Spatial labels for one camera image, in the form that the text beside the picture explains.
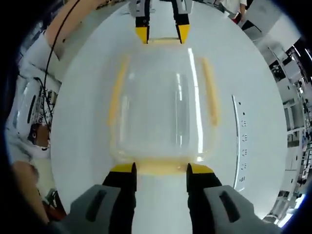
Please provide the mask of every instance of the black cable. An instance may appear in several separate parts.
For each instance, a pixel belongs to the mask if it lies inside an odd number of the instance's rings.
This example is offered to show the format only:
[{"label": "black cable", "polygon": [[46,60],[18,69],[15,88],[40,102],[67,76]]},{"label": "black cable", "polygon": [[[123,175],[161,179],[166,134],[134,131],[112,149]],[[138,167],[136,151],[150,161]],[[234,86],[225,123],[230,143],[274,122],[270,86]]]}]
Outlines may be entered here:
[{"label": "black cable", "polygon": [[[49,68],[50,60],[51,60],[51,57],[52,57],[52,54],[53,54],[53,50],[54,50],[54,47],[55,47],[55,45],[56,45],[56,43],[57,43],[57,39],[58,39],[58,37],[59,37],[60,31],[62,30],[62,28],[63,28],[63,26],[64,26],[64,24],[65,24],[65,22],[66,22],[68,16],[70,15],[70,13],[73,11],[73,9],[76,7],[76,5],[77,5],[79,2],[80,2],[80,0],[77,0],[77,1],[75,2],[75,4],[72,6],[72,8],[68,11],[66,17],[64,18],[62,24],[60,25],[60,27],[59,27],[59,29],[58,29],[58,32],[57,32],[57,34],[56,34],[56,36],[55,36],[53,45],[52,45],[52,47],[51,47],[51,52],[50,52],[50,54],[49,54],[47,66],[46,66],[46,68],[45,68],[44,81],[43,81],[43,85],[42,85],[42,86],[43,86],[43,99],[45,99],[46,102],[48,102],[48,101],[47,101],[48,98],[47,98],[47,96],[46,96],[45,85],[46,85],[46,80],[47,80],[47,76],[48,76],[48,68]],[[48,107],[49,107],[50,115],[51,115],[51,118],[52,118],[52,117],[53,117],[52,111],[51,111],[49,105],[48,105]]]},{"label": "black cable", "polygon": [[[38,77],[34,77],[34,79],[35,79],[35,80],[38,80],[38,81],[40,82],[40,85],[41,85],[42,89],[45,90],[41,79],[38,78]],[[51,128],[50,128],[49,122],[47,121],[47,116],[46,116],[46,112],[45,112],[45,109],[44,109],[44,102],[46,101],[47,104],[48,104],[48,101],[47,101],[47,100],[48,100],[48,98],[46,97],[45,94],[43,94],[43,117],[44,117],[44,120],[45,120],[45,122],[46,122],[46,124],[47,124],[47,127],[48,127],[49,132],[51,132]],[[49,104],[48,104],[48,109],[49,109],[49,112],[50,112],[50,116],[52,117],[52,110],[50,109],[50,105],[49,105]]]}]

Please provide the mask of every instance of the white table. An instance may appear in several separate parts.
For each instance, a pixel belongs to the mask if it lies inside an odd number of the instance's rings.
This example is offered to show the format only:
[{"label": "white table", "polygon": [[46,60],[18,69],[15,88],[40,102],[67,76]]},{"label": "white table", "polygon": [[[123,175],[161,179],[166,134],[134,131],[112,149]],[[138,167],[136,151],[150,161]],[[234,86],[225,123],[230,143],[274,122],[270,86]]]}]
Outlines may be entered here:
[{"label": "white table", "polygon": [[[176,37],[171,3],[155,1],[153,7],[151,37]],[[134,19],[121,15],[126,10],[124,6],[114,12],[88,38],[59,91],[51,157],[56,187],[67,212],[71,202],[93,184],[102,183],[114,165],[106,121],[115,77],[105,74],[105,65],[142,46]],[[222,13],[194,2],[190,23],[185,46],[209,59],[220,98],[219,145],[214,156],[203,163],[214,169],[223,184],[234,184],[235,95],[244,104],[249,131],[250,161],[241,193],[262,218],[276,200],[287,153],[286,121],[277,85],[257,48]],[[185,175],[140,175],[137,182],[133,233],[191,233]]]}]

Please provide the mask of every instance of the clear plastic box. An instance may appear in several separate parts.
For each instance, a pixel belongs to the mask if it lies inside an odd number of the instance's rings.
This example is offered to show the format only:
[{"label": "clear plastic box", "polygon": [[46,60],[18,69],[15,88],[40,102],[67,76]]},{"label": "clear plastic box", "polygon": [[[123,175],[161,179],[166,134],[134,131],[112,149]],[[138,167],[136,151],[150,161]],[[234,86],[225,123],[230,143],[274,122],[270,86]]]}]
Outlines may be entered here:
[{"label": "clear plastic box", "polygon": [[181,44],[148,44],[123,56],[116,72],[110,152],[139,173],[185,172],[215,146],[219,122],[211,68]]}]

